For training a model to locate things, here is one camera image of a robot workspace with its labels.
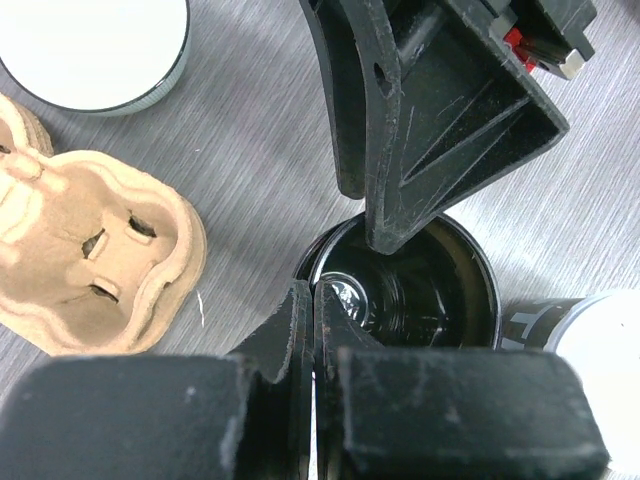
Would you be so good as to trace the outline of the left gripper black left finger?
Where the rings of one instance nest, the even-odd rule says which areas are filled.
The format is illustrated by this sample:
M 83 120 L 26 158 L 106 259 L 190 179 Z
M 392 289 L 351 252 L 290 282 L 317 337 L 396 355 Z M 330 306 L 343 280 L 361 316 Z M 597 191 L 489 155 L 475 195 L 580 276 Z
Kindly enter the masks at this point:
M 66 357 L 1 412 L 5 479 L 304 479 L 312 295 L 294 282 L 224 356 Z

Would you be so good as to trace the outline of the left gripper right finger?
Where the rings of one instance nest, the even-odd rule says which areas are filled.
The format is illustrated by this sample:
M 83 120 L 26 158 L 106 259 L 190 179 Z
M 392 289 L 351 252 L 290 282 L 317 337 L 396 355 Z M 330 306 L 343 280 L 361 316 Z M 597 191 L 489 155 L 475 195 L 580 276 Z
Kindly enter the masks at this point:
M 325 283 L 314 328 L 322 479 L 597 479 L 608 464 L 557 355 L 385 347 Z

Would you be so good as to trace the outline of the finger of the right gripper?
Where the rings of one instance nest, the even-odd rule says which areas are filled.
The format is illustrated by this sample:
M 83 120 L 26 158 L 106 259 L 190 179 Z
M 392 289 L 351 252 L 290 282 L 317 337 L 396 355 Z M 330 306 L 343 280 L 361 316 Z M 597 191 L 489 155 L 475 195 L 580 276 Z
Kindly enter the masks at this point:
M 361 50 L 373 23 L 363 1 L 302 1 L 320 66 L 339 191 L 367 198 L 367 107 Z

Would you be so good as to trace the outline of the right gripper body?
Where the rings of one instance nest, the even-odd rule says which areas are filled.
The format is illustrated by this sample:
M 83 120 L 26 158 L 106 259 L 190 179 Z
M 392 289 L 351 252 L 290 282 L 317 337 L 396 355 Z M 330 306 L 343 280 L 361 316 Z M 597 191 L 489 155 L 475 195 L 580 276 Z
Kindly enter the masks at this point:
M 591 1 L 471 1 L 488 18 L 487 32 L 527 72 L 575 79 L 595 50 L 586 35 L 596 19 Z

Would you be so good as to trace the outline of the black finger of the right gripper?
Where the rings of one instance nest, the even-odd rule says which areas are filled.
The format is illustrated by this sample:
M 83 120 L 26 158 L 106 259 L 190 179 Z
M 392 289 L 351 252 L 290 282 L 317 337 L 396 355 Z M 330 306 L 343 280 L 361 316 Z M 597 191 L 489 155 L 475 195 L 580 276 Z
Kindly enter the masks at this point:
M 354 7 L 366 99 L 366 238 L 396 252 L 437 214 L 548 151 L 568 123 L 480 1 Z

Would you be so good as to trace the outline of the black paper coffee cup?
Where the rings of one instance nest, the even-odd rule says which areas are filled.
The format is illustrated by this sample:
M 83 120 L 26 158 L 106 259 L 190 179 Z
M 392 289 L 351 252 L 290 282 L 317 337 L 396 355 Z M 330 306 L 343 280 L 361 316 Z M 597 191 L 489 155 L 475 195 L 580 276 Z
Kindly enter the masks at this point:
M 329 284 L 352 323 L 384 346 L 499 344 L 494 271 L 475 238 L 447 215 L 391 255 L 367 245 L 364 217 L 356 215 L 319 236 L 294 276 Z

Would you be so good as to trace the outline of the white cup lid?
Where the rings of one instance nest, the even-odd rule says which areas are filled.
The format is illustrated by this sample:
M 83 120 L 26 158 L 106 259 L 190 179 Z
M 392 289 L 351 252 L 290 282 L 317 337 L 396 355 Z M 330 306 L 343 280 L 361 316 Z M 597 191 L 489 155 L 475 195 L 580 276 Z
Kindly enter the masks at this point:
M 609 468 L 639 473 L 639 292 L 579 301 L 552 335 L 579 376 L 608 450 Z

